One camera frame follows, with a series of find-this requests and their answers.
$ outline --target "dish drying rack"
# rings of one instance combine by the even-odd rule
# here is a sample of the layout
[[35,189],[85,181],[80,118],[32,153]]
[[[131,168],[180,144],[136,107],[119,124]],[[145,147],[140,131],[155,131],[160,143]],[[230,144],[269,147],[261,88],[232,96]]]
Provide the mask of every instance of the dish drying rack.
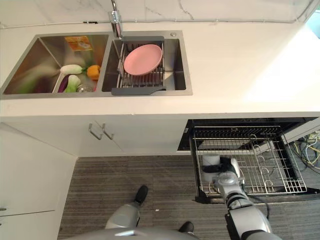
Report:
[[141,75],[134,76],[125,71],[124,62],[126,57],[134,49],[141,47],[145,44],[139,43],[126,43],[122,42],[120,58],[118,62],[117,70],[119,72],[117,79],[117,88],[143,88],[143,87],[163,87],[164,86],[164,43],[161,42],[158,45],[162,50],[162,60],[160,64],[152,72]]
[[221,197],[202,177],[203,155],[235,158],[249,195],[288,195],[307,191],[280,126],[194,126],[189,143],[197,202],[211,203],[212,199]]

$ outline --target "striped carpet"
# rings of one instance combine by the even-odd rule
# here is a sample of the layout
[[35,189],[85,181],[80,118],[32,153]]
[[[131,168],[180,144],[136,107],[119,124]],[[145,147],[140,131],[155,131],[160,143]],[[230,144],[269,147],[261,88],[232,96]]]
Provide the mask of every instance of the striped carpet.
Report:
[[[320,175],[303,172],[308,187],[320,188]],[[192,221],[201,240],[228,240],[223,204],[193,201],[195,181],[190,156],[79,158],[67,196],[58,239],[103,229],[111,214],[130,202],[140,185],[149,194],[139,226],[178,229]],[[258,206],[264,213],[264,205]],[[270,205],[270,223],[283,240],[320,239],[320,200]]]

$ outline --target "open dishwasher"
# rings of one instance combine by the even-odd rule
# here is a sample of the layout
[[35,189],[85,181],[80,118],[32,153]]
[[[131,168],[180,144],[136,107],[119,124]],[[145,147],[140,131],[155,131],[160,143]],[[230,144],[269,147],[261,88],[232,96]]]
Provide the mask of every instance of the open dishwasher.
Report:
[[314,118],[244,118],[189,120],[179,150],[191,151],[196,182],[195,201],[222,203],[221,195],[204,177],[203,156],[236,159],[244,191],[269,202],[320,198],[302,178],[285,133]]

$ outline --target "white radish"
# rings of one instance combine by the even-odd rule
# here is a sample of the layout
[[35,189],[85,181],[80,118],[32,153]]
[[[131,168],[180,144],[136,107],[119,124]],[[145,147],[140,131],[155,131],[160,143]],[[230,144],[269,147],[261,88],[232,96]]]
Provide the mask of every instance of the white radish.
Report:
[[83,72],[82,66],[76,64],[65,65],[60,68],[60,72],[64,75],[67,74],[81,74]]

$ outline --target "pink dish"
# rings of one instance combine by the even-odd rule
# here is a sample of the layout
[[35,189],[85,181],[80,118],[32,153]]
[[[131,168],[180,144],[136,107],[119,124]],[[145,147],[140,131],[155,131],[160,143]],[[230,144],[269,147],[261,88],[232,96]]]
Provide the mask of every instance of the pink dish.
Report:
[[124,70],[131,75],[141,76],[151,73],[160,64],[162,50],[154,44],[137,47],[124,60]]

